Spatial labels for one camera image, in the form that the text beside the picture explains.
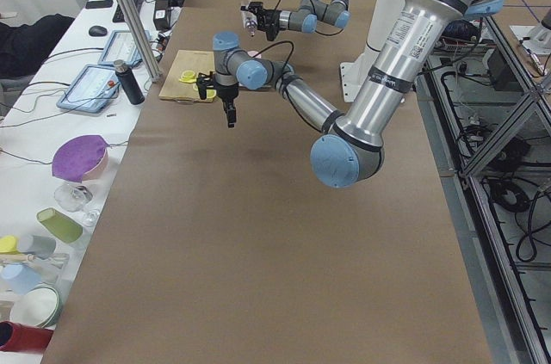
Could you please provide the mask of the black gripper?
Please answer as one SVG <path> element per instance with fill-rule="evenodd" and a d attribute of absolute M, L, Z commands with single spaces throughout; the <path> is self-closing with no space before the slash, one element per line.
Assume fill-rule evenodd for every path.
<path fill-rule="evenodd" d="M 226 114 L 228 128 L 234 128 L 237 122 L 237 109 L 233 99 L 238 97 L 238 79 L 232 74 L 214 73 L 215 90 L 217 96 L 223 100 L 223 109 Z"/>
<path fill-rule="evenodd" d="M 279 19 L 281 11 L 277 9 L 264 9 L 263 2 L 252 1 L 247 10 L 257 17 L 257 30 L 265 33 L 267 40 L 275 40 L 279 34 Z"/>

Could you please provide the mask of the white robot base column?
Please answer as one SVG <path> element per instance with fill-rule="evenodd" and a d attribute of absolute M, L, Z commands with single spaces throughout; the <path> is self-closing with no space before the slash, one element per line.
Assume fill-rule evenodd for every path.
<path fill-rule="evenodd" d="M 345 102 L 355 100 L 404 5 L 405 0 L 376 0 L 363 53 L 353 63 L 341 64 L 341 84 Z"/>

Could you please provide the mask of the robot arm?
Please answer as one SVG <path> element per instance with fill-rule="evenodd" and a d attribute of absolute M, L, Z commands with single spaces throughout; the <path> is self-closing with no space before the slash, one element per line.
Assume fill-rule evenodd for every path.
<path fill-rule="evenodd" d="M 317 31 L 318 24 L 324 23 L 340 30 L 344 29 L 349 20 L 350 0 L 300 0 L 295 10 L 267 9 L 260 1 L 244 0 L 240 7 L 244 28 L 254 35 L 264 32 L 266 39 L 273 41 L 281 31 L 295 31 L 312 34 Z"/>
<path fill-rule="evenodd" d="M 327 186 L 345 188 L 373 176 L 384 160 L 382 132 L 412 88 L 444 29 L 454 21 L 493 15 L 504 0 L 377 0 L 364 52 L 341 66 L 348 111 L 341 112 L 317 94 L 287 61 L 256 59 L 238 36 L 213 38 L 214 72 L 199 82 L 213 87 L 227 121 L 234 124 L 234 99 L 240 87 L 269 85 L 320 133 L 310 161 Z"/>

